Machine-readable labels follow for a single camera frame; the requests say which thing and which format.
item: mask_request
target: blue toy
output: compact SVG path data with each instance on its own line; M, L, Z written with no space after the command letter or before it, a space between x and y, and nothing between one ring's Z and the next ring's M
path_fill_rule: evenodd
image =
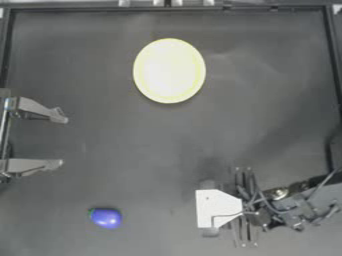
M111 208L92 208L88 210L92 222L107 229L115 229L122 224L122 214Z

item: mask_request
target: cable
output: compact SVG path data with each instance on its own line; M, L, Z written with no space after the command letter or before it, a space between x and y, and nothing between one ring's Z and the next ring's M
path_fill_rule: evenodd
M311 194L307 197L307 201L311 200L314 198L314 196L317 195L317 193L319 192L321 188L325 186L325 184L327 183L327 181L333 178L333 176L337 174L337 172L339 172L342 170L342 167L334 169L330 174L326 176L326 178L323 179L323 181L317 185L315 189L313 190Z

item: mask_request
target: metal frame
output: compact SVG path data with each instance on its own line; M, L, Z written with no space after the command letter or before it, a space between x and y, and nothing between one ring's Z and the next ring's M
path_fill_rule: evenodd
M184 12L184 11L224 11L239 13L267 13L267 12L321 12L322 22L326 31L326 41L329 47L329 55L331 61L331 70L334 77L334 87L339 111L339 126L335 131L331 131L327 136L325 144L326 153L326 168L331 172L337 168L337 160L334 159L334 148L331 147L333 141L342 125L342 62L341 62L341 49L337 43L337 29L334 22L334 15L341 12L341 4L298 4L287 5L285 3L272 5L242 5L226 3L223 0L118 0L111 2L59 2L59 3L17 3L3 5L3 30L1 30L1 44L0 44L0 88L7 84L7 71L11 54L11 40L15 15L17 12L29 11L65 11L65 12Z

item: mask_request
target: metal bracket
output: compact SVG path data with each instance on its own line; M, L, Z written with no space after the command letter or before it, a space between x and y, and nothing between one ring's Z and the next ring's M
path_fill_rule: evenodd
M0 172L5 177L23 177L41 171L55 171L63 160L8 159L0 160Z
M68 123L68 118L61 109L48 109L36 101L24 97L12 97L5 99L5 110L13 117L23 119L47 119L55 123Z

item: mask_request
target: black surface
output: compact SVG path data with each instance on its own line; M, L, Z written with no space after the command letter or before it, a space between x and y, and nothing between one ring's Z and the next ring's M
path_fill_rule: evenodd
M188 41L207 65L200 93L179 105L151 102L131 77L138 52L164 37ZM195 222L200 179L252 166L268 188L326 169L338 113L319 12L19 13L7 86L61 106L71 122L13 127L17 157L61 157L65 166L3 194L4 255L322 255L341 248L341 217L302 235L275 231L256 252L230 251L227 233L203 239ZM92 206L122 209L119 230L88 222Z

